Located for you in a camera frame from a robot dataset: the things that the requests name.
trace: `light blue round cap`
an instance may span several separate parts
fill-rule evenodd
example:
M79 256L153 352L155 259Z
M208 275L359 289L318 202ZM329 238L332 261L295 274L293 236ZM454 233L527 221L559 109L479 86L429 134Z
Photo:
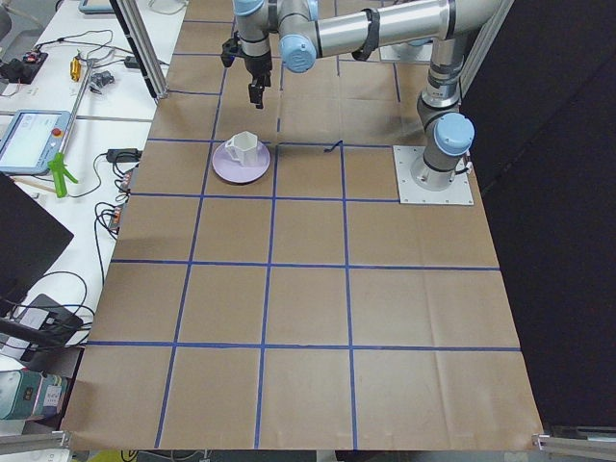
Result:
M233 0L233 14L248 16L261 8L265 0Z
M319 19L319 0L308 0L308 9L310 10L310 20L316 21Z
M317 60L315 45L305 36L287 35L280 40L279 48L282 63L291 72L305 72Z
M409 41L409 43L412 46L423 46L426 43L430 43L431 41L432 41L432 38L420 38L418 40L411 40L411 41Z
M436 144L451 157L461 156L468 151L474 138L473 123L459 113L443 115L434 128Z

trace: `black panel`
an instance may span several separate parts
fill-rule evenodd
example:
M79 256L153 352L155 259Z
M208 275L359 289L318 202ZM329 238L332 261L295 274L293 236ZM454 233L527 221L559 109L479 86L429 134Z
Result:
M484 198L550 424L616 426L615 76L612 56Z
M0 173L0 295L20 301L73 235ZM10 305L0 301L0 316Z
M609 59L615 24L613 0L513 4L462 106L482 189Z

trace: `teal box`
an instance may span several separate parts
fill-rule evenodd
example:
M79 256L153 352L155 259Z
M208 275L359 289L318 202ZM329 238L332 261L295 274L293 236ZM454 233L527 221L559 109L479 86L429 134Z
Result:
M60 413L68 381L44 372L0 372L0 420L45 419Z

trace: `white mounting plate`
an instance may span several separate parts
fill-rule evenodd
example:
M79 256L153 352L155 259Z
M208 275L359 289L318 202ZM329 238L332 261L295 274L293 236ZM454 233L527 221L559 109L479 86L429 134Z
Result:
M394 146L396 178L401 204L416 205L474 205L469 176L456 175L453 183L444 191L428 191L418 185L411 176L411 166L415 159L424 154L425 146ZM464 168L460 160L457 169Z
M408 43L381 46L379 49L383 63L430 64L432 43L413 46Z

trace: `black wall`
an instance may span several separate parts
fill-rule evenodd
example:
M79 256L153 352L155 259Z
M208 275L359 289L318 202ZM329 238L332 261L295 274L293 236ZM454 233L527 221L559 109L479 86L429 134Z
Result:
M616 4L518 0L463 103L544 422L616 425Z

